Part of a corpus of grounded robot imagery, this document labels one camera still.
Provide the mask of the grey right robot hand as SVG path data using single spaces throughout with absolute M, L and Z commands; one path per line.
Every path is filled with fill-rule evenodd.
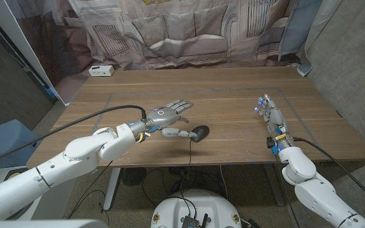
M 289 139 L 290 135 L 286 118 L 270 96 L 264 94 L 263 97 L 259 98 L 258 105 L 259 107 L 255 107 L 254 110 L 267 124 L 267 131 L 270 135 L 276 140 Z

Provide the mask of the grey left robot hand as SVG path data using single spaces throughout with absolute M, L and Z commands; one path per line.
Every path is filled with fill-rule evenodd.
M 179 130 L 171 128 L 170 126 L 175 124 L 177 121 L 183 121 L 188 123 L 188 119 L 181 115 L 184 110 L 191 108 L 194 104 L 185 100 L 176 100 L 166 106 L 154 109 L 149 112 L 147 119 L 151 122 L 150 132 L 159 130 L 161 135 L 165 137 L 196 137 L 197 133 L 187 132 L 185 130 Z

